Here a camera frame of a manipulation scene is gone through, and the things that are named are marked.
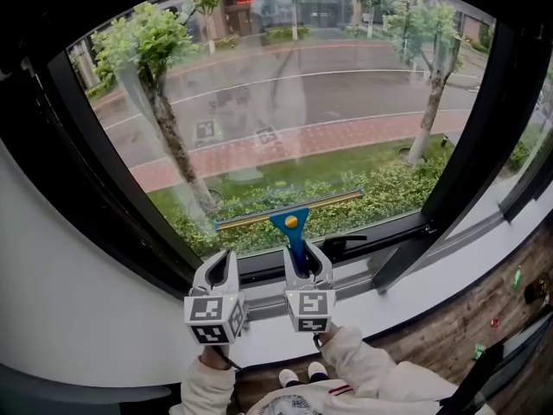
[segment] road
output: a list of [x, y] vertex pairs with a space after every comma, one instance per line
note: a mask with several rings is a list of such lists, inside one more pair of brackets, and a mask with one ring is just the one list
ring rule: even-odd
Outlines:
[[[471, 109], [484, 65], [469, 60], [453, 75], [442, 110]], [[345, 118], [423, 111], [423, 72], [406, 69], [382, 41], [334, 42], [198, 64], [168, 78], [166, 94], [189, 149]], [[127, 100], [96, 109], [125, 164], [165, 156], [149, 122]]]

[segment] white sweatshirt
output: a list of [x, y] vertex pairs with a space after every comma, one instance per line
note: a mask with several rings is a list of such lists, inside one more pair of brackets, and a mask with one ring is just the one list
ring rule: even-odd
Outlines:
[[[341, 380], [319, 381], [268, 393], [247, 415], [429, 415], [456, 386], [408, 361], [396, 364], [383, 349], [363, 342], [356, 328], [343, 327], [321, 348]], [[195, 360], [181, 385], [182, 403], [170, 415], [225, 414], [234, 372], [211, 369]], [[493, 415], [485, 405], [479, 415]]]

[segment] person's leg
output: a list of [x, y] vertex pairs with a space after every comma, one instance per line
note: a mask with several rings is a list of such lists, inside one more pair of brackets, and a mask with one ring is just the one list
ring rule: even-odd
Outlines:
[[283, 388], [301, 385], [301, 382], [297, 378], [297, 375], [290, 369], [281, 370], [280, 374], [278, 375], [278, 380], [280, 381], [280, 385]]
[[329, 380], [327, 369], [319, 362], [314, 361], [308, 368], [309, 383]]

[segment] shoe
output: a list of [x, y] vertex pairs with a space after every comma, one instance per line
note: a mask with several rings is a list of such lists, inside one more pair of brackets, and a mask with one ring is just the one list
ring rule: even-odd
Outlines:
[[313, 361], [308, 367], [309, 379], [315, 374], [325, 374], [328, 377], [327, 369], [319, 362]]
[[297, 378], [297, 375], [290, 369], [283, 369], [278, 375], [278, 380], [280, 381], [280, 385], [285, 388], [291, 381], [299, 381], [300, 379]]

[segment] person's wrist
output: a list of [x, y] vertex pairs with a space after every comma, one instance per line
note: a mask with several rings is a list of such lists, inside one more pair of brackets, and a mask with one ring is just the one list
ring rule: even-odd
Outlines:
[[332, 323], [330, 330], [328, 332], [321, 332], [319, 334], [319, 341], [321, 342], [321, 347], [330, 342], [336, 334], [340, 331], [340, 328]]
[[[223, 353], [228, 355], [228, 348], [222, 347]], [[228, 370], [231, 365], [228, 364], [211, 346], [205, 346], [200, 356], [200, 362], [215, 370]]]

